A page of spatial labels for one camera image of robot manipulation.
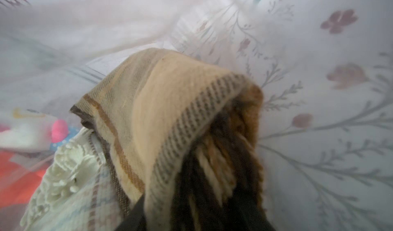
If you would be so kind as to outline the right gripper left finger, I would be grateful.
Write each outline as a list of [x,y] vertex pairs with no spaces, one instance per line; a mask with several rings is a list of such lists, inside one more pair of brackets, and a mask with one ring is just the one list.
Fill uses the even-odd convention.
[[115,231],[146,231],[146,220],[144,214],[144,199],[142,197],[136,202],[131,212]]

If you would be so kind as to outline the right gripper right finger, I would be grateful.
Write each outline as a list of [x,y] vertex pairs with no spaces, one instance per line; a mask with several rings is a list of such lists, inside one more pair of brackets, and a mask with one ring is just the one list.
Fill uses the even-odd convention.
[[257,204],[247,194],[236,194],[237,231],[275,231]]

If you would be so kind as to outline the beige brown fringed scarf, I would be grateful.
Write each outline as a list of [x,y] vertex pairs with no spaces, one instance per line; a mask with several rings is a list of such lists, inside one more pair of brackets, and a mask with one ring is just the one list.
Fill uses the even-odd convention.
[[151,48],[71,112],[101,142],[124,217],[144,195],[146,231],[236,231],[236,194],[266,217],[255,151],[263,99],[243,74]]

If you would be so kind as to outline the clear plastic vacuum bag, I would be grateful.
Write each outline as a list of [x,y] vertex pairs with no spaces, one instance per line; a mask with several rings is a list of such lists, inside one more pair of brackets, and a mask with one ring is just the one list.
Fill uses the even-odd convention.
[[393,0],[1,0],[1,107],[78,126],[71,106],[149,47],[263,90],[277,230],[392,230]]

